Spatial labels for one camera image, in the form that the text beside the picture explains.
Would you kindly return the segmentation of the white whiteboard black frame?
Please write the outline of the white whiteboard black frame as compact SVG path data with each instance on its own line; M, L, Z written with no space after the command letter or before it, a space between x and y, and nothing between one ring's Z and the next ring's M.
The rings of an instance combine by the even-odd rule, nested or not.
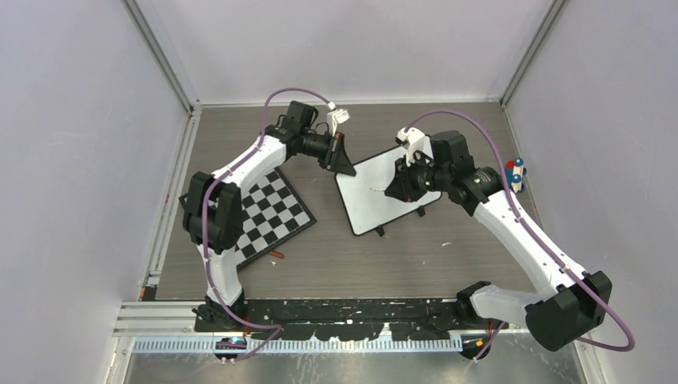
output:
M383 236L384 225L412 212L422 217L426 206L441 199L442 193L428 192L416 202L401 202L386 197L384 191L370 189L387 187L395 175L395 161L405 154L405 148L395 146L355 163L355 177L335 175L335 183L353 235L362 236L375 231Z

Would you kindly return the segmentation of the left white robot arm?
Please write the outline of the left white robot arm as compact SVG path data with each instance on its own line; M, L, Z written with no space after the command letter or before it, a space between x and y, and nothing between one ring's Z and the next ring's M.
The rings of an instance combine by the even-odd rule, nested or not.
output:
M317 108L292 101L278 121L264 124L253 145L231 163L210 174L194 174L181 198L182 226L200 252L207 280L204 317L224 330L235 331L248 323L234 256L244 233L242 195L298 154L317 159L320 168L335 174L357 173L345 150L345 136L338 129L349 120L349 112L333 102L327 107L327 128L319 133L313 128Z

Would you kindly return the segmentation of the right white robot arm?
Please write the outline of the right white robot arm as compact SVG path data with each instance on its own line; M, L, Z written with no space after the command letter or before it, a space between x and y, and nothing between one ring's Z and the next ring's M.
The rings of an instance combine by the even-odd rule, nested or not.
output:
M499 239L535 288L529 293L485 281L472 284L457 293L461 325L472 329L493 319L524 326L545 349L558 351L604 321L609 277L588 272L555 246L504 188L504 174L475 167L463 134L428 136L410 128L400 130L396 141L406 154L394 162L385 196L416 202L428 192L446 193Z

